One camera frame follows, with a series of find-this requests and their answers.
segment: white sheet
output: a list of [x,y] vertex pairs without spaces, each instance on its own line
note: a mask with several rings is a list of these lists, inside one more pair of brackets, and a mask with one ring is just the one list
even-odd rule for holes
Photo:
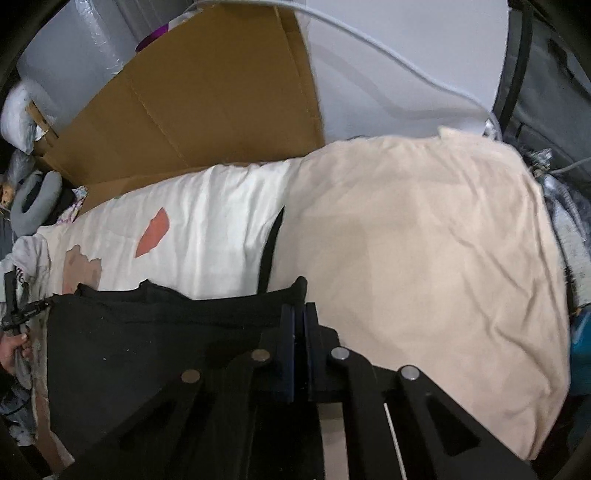
[[[297,163],[218,165],[110,200],[71,225],[41,228],[50,290],[63,292],[66,253],[80,245],[88,262],[100,259],[99,290],[132,290],[148,279],[193,299],[255,294],[261,252]],[[160,209],[169,230],[136,258]]]
[[[297,1],[361,29],[492,108],[505,59],[506,0]],[[331,26],[304,14],[298,20],[328,142],[358,135],[428,137],[439,125],[483,132],[486,116],[463,100],[424,85]]]

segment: finger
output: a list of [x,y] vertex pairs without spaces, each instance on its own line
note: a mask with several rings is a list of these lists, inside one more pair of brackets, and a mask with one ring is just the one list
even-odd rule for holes
[[28,339],[29,339],[29,336],[26,333],[23,333],[22,335],[15,335],[12,337],[8,337],[7,341],[8,341],[8,345],[14,350],[16,347],[21,346],[24,343],[27,343]]

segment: cardboard box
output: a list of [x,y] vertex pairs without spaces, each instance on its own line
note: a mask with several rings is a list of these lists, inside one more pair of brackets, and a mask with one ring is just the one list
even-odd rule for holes
[[88,210],[217,163],[284,160],[323,145],[293,13],[216,5],[134,57],[43,160],[89,187]]

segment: gray stuffed toy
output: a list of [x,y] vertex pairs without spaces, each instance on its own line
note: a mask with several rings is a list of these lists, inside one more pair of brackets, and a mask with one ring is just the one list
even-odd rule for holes
[[[40,183],[41,189],[31,206],[24,212],[27,197],[35,186]],[[16,236],[33,235],[43,225],[61,193],[61,175],[51,171],[45,178],[39,171],[34,171],[17,190],[11,208],[12,231]]]

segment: beige pillow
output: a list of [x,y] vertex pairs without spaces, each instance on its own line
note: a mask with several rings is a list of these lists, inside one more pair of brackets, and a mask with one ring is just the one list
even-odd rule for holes
[[308,301],[376,365],[414,364],[522,458],[569,387],[558,248],[540,188],[509,146],[442,129],[337,142],[306,157],[270,290]]

